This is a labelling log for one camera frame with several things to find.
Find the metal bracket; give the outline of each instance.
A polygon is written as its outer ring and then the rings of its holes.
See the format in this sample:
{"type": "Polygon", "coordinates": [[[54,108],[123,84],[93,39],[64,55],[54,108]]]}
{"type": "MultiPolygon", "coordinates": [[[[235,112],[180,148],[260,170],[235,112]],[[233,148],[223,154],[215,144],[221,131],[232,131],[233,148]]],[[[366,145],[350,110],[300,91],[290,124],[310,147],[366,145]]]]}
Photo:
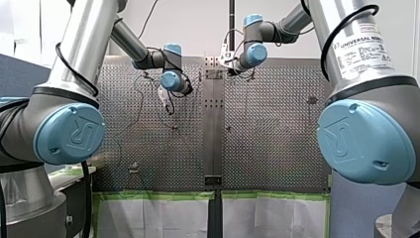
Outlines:
{"type": "Polygon", "coordinates": [[[206,176],[204,179],[206,185],[222,185],[221,176],[206,176]]]}
{"type": "Polygon", "coordinates": [[[206,79],[223,79],[223,70],[221,69],[206,69],[206,79]]]}

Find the universal robots logo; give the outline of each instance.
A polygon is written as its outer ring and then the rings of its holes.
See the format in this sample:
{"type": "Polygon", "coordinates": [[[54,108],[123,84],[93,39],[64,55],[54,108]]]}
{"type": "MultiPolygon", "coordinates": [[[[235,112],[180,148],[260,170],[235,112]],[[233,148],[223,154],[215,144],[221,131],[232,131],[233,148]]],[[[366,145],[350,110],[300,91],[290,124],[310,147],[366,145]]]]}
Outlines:
{"type": "Polygon", "coordinates": [[[77,117],[74,120],[73,133],[71,133],[67,145],[80,150],[92,150],[98,128],[98,123],[83,117],[77,117]]]}
{"type": "Polygon", "coordinates": [[[352,161],[360,157],[348,118],[341,119],[324,128],[323,134],[335,163],[352,161]]]}

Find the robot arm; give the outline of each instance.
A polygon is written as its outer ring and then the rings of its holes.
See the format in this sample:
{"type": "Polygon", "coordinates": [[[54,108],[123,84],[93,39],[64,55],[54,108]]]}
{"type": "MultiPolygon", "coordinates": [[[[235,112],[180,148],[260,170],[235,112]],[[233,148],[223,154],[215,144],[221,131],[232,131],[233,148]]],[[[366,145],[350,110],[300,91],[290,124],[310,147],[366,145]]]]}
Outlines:
{"type": "Polygon", "coordinates": [[[181,79],[180,46],[149,52],[122,20],[115,21],[125,4],[76,1],[48,81],[36,86],[29,100],[0,98],[3,172],[41,163],[76,164],[96,152],[105,132],[96,84],[110,38],[132,57],[135,68],[163,68],[163,87],[185,94],[192,90],[181,79]]]}
{"type": "Polygon", "coordinates": [[[392,66],[373,17],[378,7],[364,0],[306,4],[278,24],[264,22],[261,15],[246,17],[244,52],[238,60],[222,52],[221,63],[237,71],[258,66],[267,57],[263,43],[294,43],[313,22],[321,67],[333,88],[318,121],[318,144],[327,163],[360,183],[419,181],[420,90],[415,78],[392,66]]]}
{"type": "Polygon", "coordinates": [[[111,38],[132,58],[136,69],[163,68],[160,84],[164,89],[184,95],[192,92],[189,80],[182,79],[180,45],[166,44],[162,51],[150,52],[122,18],[116,21],[111,38]]]}

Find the end effector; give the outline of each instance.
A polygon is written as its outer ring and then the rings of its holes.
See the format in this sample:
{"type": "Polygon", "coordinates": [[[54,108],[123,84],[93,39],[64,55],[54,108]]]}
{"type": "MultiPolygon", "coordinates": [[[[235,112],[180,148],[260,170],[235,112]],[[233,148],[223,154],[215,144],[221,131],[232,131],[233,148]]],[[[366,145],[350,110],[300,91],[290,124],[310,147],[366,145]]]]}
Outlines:
{"type": "Polygon", "coordinates": [[[290,16],[279,23],[264,21],[263,16],[259,14],[248,15],[244,19],[244,52],[238,60],[229,60],[225,56],[224,65],[243,72],[262,64],[266,60],[267,50],[263,43],[295,43],[299,38],[300,31],[312,22],[311,17],[302,12],[300,8],[300,5],[297,6],[290,16]]]}
{"type": "Polygon", "coordinates": [[[166,44],[163,50],[146,48],[131,32],[122,19],[118,19],[111,38],[133,60],[136,69],[163,68],[161,86],[172,92],[187,95],[192,92],[189,79],[182,78],[182,48],[178,44],[166,44]]]}

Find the green tape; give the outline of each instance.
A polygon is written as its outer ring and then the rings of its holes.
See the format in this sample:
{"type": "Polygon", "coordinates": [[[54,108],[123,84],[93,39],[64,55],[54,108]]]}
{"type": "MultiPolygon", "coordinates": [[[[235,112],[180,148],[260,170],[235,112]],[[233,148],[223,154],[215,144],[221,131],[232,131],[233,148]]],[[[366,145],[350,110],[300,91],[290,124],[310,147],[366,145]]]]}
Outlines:
{"type": "Polygon", "coordinates": [[[56,175],[65,175],[65,176],[81,176],[83,175],[83,170],[81,168],[71,169],[66,171],[65,169],[61,169],[59,171],[50,173],[49,176],[56,176],[56,175]]]}
{"type": "Polygon", "coordinates": [[[245,190],[245,191],[222,191],[223,199],[256,199],[256,198],[277,198],[291,200],[310,200],[324,201],[329,199],[330,194],[324,193],[296,193],[285,191],[263,191],[263,190],[245,190]]]}
{"type": "Polygon", "coordinates": [[[252,190],[222,190],[223,199],[256,199],[257,193],[252,190]]]}
{"type": "Polygon", "coordinates": [[[125,190],[118,192],[95,192],[100,200],[211,200],[214,199],[214,192],[163,192],[163,191],[144,191],[144,190],[125,190]]]}

